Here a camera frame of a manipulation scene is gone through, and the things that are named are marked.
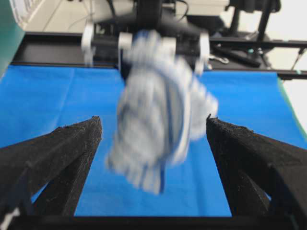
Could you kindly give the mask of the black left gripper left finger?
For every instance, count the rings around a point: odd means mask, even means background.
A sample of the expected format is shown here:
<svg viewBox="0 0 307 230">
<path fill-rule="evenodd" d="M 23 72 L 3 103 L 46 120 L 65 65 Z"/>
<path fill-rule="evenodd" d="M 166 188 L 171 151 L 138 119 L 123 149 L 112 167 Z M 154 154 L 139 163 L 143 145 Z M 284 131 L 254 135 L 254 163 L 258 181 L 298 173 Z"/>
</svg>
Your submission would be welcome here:
<svg viewBox="0 0 307 230">
<path fill-rule="evenodd" d="M 0 213 L 73 216 L 102 137 L 99 117 L 0 150 Z"/>
</svg>

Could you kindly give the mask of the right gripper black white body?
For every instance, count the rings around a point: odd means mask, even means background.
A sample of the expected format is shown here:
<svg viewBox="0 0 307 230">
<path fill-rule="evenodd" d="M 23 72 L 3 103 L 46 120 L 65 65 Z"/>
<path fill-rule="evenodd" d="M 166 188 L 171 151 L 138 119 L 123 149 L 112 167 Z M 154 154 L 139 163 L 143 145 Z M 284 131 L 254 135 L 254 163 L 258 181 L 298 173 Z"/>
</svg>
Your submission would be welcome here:
<svg viewBox="0 0 307 230">
<path fill-rule="evenodd" d="M 197 42 L 179 42 L 174 37 L 159 37 L 158 34 L 148 31 L 140 31 L 138 34 L 119 33 L 118 37 L 102 36 L 94 34 L 94 24 L 86 24 L 82 39 L 81 49 L 86 66 L 94 66 L 94 56 L 98 52 L 110 51 L 117 54 L 117 68 L 123 80 L 128 78 L 132 62 L 125 60 L 125 54 L 140 54 L 145 57 L 154 56 L 156 53 L 168 54 L 172 57 L 194 57 L 190 63 L 195 74 L 202 74 L 208 67 L 210 59 L 210 44 L 207 32 L 201 33 Z"/>
</svg>

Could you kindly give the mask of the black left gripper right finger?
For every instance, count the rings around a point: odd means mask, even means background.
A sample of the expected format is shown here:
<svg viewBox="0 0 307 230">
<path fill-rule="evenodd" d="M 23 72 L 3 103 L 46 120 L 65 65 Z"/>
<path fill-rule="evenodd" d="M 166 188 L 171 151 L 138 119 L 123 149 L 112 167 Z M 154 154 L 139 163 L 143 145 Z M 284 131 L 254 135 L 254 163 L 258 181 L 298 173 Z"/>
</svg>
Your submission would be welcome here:
<svg viewBox="0 0 307 230">
<path fill-rule="evenodd" d="M 218 118 L 206 135 L 234 216 L 307 220 L 307 151 Z"/>
</svg>

